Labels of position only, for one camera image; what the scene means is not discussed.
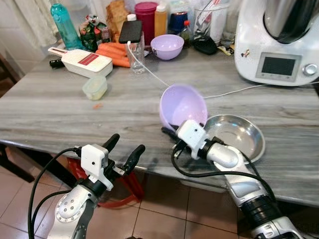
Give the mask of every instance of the lavender bowl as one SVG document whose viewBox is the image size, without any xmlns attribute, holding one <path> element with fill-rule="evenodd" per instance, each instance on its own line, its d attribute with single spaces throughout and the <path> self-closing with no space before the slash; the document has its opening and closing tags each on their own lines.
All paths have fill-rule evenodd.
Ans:
<svg viewBox="0 0 319 239">
<path fill-rule="evenodd" d="M 183 48 L 184 39 L 177 35 L 161 35 L 151 41 L 153 53 L 162 60 L 178 56 Z"/>
<path fill-rule="evenodd" d="M 171 125 L 180 126 L 185 120 L 207 122 L 207 106 L 204 98 L 193 87 L 174 84 L 163 93 L 159 103 L 159 117 L 163 126 L 173 131 Z"/>
</svg>

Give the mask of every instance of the gray marble tabletop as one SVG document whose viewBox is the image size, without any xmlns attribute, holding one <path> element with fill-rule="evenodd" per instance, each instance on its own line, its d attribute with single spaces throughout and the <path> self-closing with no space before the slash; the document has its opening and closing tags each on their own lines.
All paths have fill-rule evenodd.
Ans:
<svg viewBox="0 0 319 239">
<path fill-rule="evenodd" d="M 87 78 L 66 68 L 51 69 L 47 57 L 0 99 L 0 142 L 57 153 L 74 145 L 121 139 L 110 157 L 123 163 L 139 144 L 146 146 L 138 164 L 148 172 L 223 187 L 222 178 L 186 178 L 170 162 L 173 141 L 160 128 L 159 102 L 166 86 L 151 74 L 115 67 L 108 91 L 99 101 L 82 92 Z M 183 50 L 171 61 L 155 56 L 147 66 L 168 84 L 186 83 L 204 96 L 252 86 L 242 79 L 233 57 Z M 103 107 L 94 109 L 97 103 Z M 278 199 L 319 207 L 319 99 L 312 86 L 258 87 L 206 100 L 212 115 L 233 114 L 255 123 L 266 139 L 256 162 Z M 204 161 L 181 160 L 193 171 L 209 171 Z"/>
</svg>

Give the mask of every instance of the smartphone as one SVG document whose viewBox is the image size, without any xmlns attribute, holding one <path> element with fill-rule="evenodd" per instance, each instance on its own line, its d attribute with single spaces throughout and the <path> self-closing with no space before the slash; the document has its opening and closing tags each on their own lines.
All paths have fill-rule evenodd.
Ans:
<svg viewBox="0 0 319 239">
<path fill-rule="evenodd" d="M 139 43 L 142 36 L 142 21 L 125 21 L 122 26 L 119 43 Z"/>
</svg>

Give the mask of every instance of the red lid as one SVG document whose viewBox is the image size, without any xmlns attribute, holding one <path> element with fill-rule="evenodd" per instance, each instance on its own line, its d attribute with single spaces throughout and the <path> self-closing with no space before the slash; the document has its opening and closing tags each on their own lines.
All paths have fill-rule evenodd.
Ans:
<svg viewBox="0 0 319 239">
<path fill-rule="evenodd" d="M 135 12 L 152 12 L 156 11 L 158 4 L 156 2 L 146 1 L 135 5 Z"/>
</svg>

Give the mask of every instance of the metal bowl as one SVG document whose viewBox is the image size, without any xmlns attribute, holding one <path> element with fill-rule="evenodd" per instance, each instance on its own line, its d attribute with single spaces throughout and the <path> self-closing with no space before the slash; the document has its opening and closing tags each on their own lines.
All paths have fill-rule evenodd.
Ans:
<svg viewBox="0 0 319 239">
<path fill-rule="evenodd" d="M 210 117 L 205 129 L 211 137 L 218 137 L 256 162 L 265 152 L 265 138 L 260 129 L 250 121 L 233 115 Z"/>
</svg>

